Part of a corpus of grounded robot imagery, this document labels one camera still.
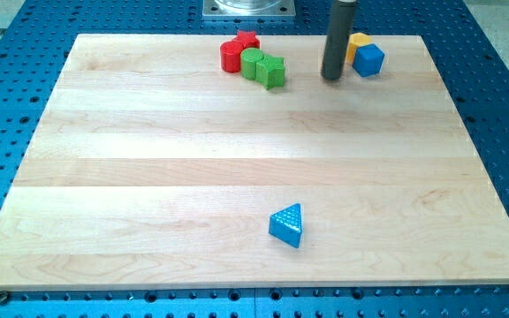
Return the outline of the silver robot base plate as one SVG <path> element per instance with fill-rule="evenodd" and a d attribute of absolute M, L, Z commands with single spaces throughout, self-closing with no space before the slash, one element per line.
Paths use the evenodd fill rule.
<path fill-rule="evenodd" d="M 294 0 L 203 0 L 206 19 L 294 18 Z"/>

